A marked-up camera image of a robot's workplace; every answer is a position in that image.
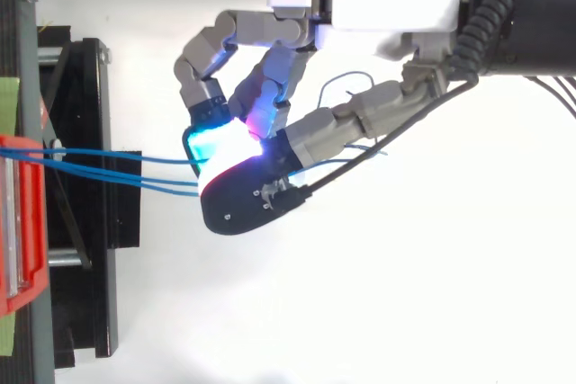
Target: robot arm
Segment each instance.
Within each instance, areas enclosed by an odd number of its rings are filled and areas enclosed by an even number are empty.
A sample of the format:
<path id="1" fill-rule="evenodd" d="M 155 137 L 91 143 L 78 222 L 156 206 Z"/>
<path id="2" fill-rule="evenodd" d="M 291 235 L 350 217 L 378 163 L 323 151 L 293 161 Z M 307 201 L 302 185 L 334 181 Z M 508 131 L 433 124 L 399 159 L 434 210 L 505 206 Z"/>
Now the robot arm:
<path id="1" fill-rule="evenodd" d="M 474 5 L 466 25 L 457 30 L 457 39 L 455 24 L 462 8 L 456 7 L 449 20 L 445 13 L 440 14 L 442 19 L 436 20 L 436 25 L 420 23 L 419 27 L 416 22 L 404 22 L 411 30 L 411 43 L 404 48 L 416 54 L 404 66 L 402 82 L 376 85 L 348 103 L 317 109 L 289 126 L 285 125 L 288 100 L 306 62 L 316 47 L 321 48 L 339 32 L 332 20 L 339 3 L 274 0 L 271 13 L 221 13 L 214 27 L 203 29 L 186 45 L 175 65 L 192 120 L 184 134 L 184 147 L 188 156 L 200 163 L 194 170 L 200 175 L 207 227 L 219 234 L 235 235 L 282 217 L 317 189 L 294 187 L 289 174 L 332 158 L 346 144 L 361 138 L 386 136 L 371 150 L 378 151 L 428 112 L 474 87 L 486 51 L 517 2 L 481 0 Z M 454 0 L 439 3 L 445 10 Z M 381 33 L 373 35 L 379 38 Z M 212 75 L 226 64 L 238 45 L 270 50 L 227 102 Z M 379 47 L 384 47 L 383 54 L 399 49 L 387 49 L 385 44 Z M 467 83 L 448 93 L 451 81 Z M 232 130 L 232 143 L 214 142 L 225 129 Z M 246 148 L 250 149 L 246 155 L 238 155 L 244 145 L 236 138 L 242 135 L 247 136 Z M 207 143 L 206 137 L 213 140 Z M 364 156 L 352 166 L 365 160 Z M 337 175 L 348 168 L 337 170 Z"/>

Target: metal rod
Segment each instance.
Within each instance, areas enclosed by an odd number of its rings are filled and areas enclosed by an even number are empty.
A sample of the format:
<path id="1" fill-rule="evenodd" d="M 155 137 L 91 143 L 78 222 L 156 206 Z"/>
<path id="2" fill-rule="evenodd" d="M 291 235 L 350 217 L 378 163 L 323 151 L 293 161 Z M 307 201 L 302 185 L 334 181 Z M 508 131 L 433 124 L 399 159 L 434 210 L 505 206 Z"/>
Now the metal rod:
<path id="1" fill-rule="evenodd" d="M 53 67 L 58 64 L 62 47 L 42 47 L 38 49 L 38 64 L 41 67 Z"/>
<path id="2" fill-rule="evenodd" d="M 52 249 L 48 251 L 50 267 L 76 267 L 82 265 L 76 249 Z"/>

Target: black cable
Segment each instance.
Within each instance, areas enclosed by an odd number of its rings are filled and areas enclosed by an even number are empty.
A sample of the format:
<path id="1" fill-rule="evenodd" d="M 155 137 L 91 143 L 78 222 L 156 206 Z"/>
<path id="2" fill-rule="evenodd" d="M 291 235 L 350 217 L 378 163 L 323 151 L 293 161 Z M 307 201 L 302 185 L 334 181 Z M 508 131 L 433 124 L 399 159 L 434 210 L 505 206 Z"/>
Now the black cable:
<path id="1" fill-rule="evenodd" d="M 570 91 L 570 89 L 564 84 L 564 82 L 557 76 L 554 77 L 554 81 L 556 83 L 558 83 L 558 85 L 560 85 L 560 87 L 564 90 L 564 92 L 566 92 L 566 94 L 568 95 L 568 97 L 570 98 L 570 100 L 572 101 L 572 103 L 574 105 L 576 105 L 576 98 L 574 97 L 574 95 L 572 94 L 572 92 Z"/>
<path id="2" fill-rule="evenodd" d="M 310 196 L 313 193 L 315 193 L 318 189 L 323 188 L 327 184 L 334 182 L 341 175 L 348 173 L 350 170 L 356 168 L 364 161 L 367 161 L 371 157 L 377 155 L 378 152 L 380 152 L 383 148 L 385 148 L 390 143 L 392 143 L 396 138 L 404 134 L 404 132 L 412 128 L 416 123 L 425 119 L 426 116 L 428 116 L 431 112 L 441 107 L 445 103 L 453 100 L 456 96 L 473 89 L 477 84 L 478 84 L 478 76 L 476 76 L 475 79 L 471 77 L 470 81 L 464 83 L 463 85 L 459 85 L 454 90 L 448 92 L 447 94 L 444 94 L 443 96 L 440 96 L 438 99 L 436 99 L 428 106 L 426 106 L 425 108 L 414 114 L 412 117 L 410 117 L 407 121 L 402 123 L 397 129 L 395 129 L 393 132 L 391 132 L 385 138 L 383 138 L 382 141 L 378 142 L 377 144 L 366 150 L 362 155 L 357 156 L 350 162 L 346 163 L 345 165 L 340 166 L 338 169 L 334 170 L 332 173 L 321 178 L 316 183 L 302 186 L 301 188 L 302 192 L 306 196 Z"/>
<path id="3" fill-rule="evenodd" d="M 562 97 L 562 95 L 560 93 L 556 92 L 550 85 L 547 85 L 544 81 L 542 81 L 537 76 L 526 76 L 525 79 L 531 81 L 532 83 L 536 83 L 537 85 L 539 85 L 540 87 L 545 89 L 547 92 L 552 94 L 566 108 L 566 110 L 568 110 L 570 112 L 572 117 L 574 119 L 576 119 L 576 110 L 574 110 L 572 108 L 572 106 L 568 103 L 568 101 L 566 101 Z"/>
<path id="4" fill-rule="evenodd" d="M 572 78 L 571 76 L 565 76 L 564 80 L 566 80 L 569 85 L 574 87 L 574 89 L 576 89 L 576 80 L 574 78 Z"/>
<path id="5" fill-rule="evenodd" d="M 450 66 L 450 81 L 464 80 L 466 73 L 479 74 L 486 49 L 514 11 L 517 0 L 482 0 L 458 35 Z"/>

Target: robotic hand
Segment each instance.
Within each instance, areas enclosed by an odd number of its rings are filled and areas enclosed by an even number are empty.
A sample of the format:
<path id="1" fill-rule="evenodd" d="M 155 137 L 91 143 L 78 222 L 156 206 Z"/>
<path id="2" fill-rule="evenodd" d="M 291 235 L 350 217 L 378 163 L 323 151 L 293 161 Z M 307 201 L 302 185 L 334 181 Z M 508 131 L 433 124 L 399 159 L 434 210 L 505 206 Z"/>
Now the robotic hand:
<path id="1" fill-rule="evenodd" d="M 221 13 L 175 64 L 192 120 L 184 148 L 199 175 L 206 226 L 236 235 L 280 218 L 473 88 L 479 74 L 573 75 L 576 62 L 566 46 L 576 46 L 575 2 L 269 0 L 272 12 Z M 570 25 L 559 25 L 567 20 Z M 286 126 L 289 100 L 314 52 L 354 38 L 371 41 L 383 57 L 414 53 L 403 81 L 376 85 Z M 212 76 L 239 45 L 270 50 L 227 101 Z M 447 92 L 450 82 L 464 84 Z M 383 136 L 317 183 L 290 184 L 289 174 L 338 155 L 345 145 Z"/>

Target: black object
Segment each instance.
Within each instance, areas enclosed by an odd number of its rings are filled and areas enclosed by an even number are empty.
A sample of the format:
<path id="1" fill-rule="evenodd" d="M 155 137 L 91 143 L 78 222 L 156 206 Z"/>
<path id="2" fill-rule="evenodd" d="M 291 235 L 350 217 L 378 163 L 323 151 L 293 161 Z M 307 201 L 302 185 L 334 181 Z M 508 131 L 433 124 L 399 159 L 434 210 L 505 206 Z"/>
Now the black object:
<path id="1" fill-rule="evenodd" d="M 458 35 L 450 66 L 454 72 L 452 81 L 465 79 L 466 74 L 478 74 L 485 58 L 486 49 L 495 37 L 518 0 L 480 0 L 470 10 L 472 15 Z"/>
<path id="2" fill-rule="evenodd" d="M 50 120 L 66 147 L 109 149 L 105 46 L 97 39 L 71 42 L 69 34 L 62 27 L 40 34 L 40 44 L 63 48 L 56 65 L 40 67 Z M 76 155 L 67 161 L 141 173 L 138 161 Z M 139 245 L 140 190 L 47 170 L 49 247 L 70 248 L 80 237 L 91 264 L 50 268 L 55 363 L 65 368 L 74 366 L 74 349 L 95 348 L 100 358 L 118 347 L 114 249 Z"/>
<path id="3" fill-rule="evenodd" d="M 251 157 L 212 180 L 202 191 L 202 213 L 206 227 L 225 236 L 234 236 L 260 228 L 301 206 L 306 197 L 290 187 L 270 197 L 263 197 L 263 187 L 271 183 L 263 156 Z"/>
<path id="4" fill-rule="evenodd" d="M 470 0 L 475 14 L 482 0 Z M 576 0 L 518 0 L 482 63 L 486 75 L 574 76 Z"/>
<path id="5" fill-rule="evenodd" d="M 206 227 L 226 236 L 246 233 L 302 205 L 302 191 L 290 185 L 288 174 L 302 169 L 288 138 L 280 131 L 261 141 L 262 156 L 254 156 L 212 179 L 201 193 Z M 278 188 L 265 197 L 265 186 Z"/>

